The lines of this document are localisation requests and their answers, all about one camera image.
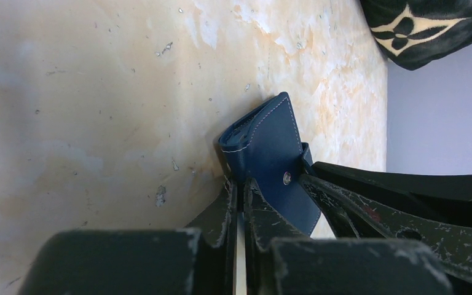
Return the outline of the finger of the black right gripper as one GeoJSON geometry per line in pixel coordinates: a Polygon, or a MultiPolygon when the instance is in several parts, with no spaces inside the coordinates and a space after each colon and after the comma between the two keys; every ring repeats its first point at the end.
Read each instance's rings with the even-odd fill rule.
{"type": "Polygon", "coordinates": [[[316,176],[390,208],[425,219],[472,227],[472,175],[411,175],[312,165],[316,176]]]}
{"type": "Polygon", "coordinates": [[[404,213],[325,180],[303,175],[300,182],[315,201],[350,210],[386,238],[417,238],[442,262],[445,271],[472,284],[472,227],[404,213]]]}

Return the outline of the blue leather card holder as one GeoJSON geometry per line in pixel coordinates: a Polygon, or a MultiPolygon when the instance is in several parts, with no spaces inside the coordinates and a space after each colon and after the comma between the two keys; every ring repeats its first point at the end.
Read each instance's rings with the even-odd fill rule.
{"type": "Polygon", "coordinates": [[[233,123],[218,144],[237,181],[255,179],[273,209],[302,233],[312,234],[321,213],[299,184],[312,156],[300,139],[288,93],[279,93],[233,123]]]}

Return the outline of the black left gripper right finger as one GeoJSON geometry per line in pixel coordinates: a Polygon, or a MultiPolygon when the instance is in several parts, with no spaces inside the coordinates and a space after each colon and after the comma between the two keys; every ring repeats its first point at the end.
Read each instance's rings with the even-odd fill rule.
{"type": "Polygon", "coordinates": [[[244,188],[248,294],[452,294],[431,250],[416,240],[315,240],[273,209],[254,179],[244,188]]]}

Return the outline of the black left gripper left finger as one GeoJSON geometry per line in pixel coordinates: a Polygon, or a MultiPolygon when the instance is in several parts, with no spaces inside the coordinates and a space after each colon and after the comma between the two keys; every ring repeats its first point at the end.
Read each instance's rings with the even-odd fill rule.
{"type": "Polygon", "coordinates": [[[187,227],[70,230],[34,259],[20,294],[232,294],[237,185],[187,227]]]}

